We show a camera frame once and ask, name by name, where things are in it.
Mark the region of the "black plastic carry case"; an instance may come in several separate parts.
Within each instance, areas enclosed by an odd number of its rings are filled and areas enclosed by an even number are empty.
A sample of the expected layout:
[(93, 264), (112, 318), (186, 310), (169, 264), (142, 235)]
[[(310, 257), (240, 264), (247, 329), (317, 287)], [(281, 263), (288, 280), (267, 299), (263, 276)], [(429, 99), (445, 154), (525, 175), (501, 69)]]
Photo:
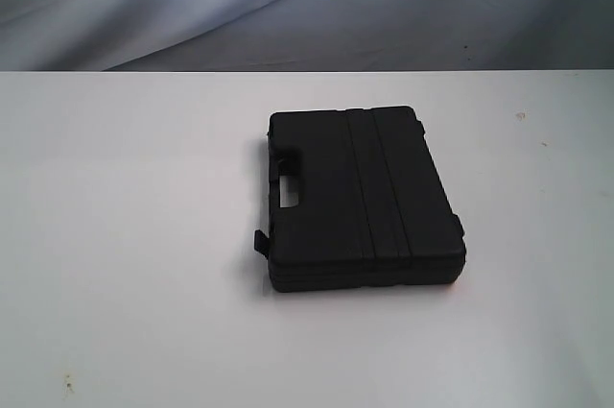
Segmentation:
[(269, 120), (269, 227), (254, 234), (280, 293), (445, 285), (464, 230), (408, 106)]

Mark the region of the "white backdrop cloth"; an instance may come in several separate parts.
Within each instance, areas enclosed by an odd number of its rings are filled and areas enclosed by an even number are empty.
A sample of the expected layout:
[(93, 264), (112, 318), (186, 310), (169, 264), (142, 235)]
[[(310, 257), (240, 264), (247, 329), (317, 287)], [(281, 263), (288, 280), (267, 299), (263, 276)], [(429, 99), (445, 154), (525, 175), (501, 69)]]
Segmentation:
[(5, 71), (612, 64), (613, 0), (1, 0)]

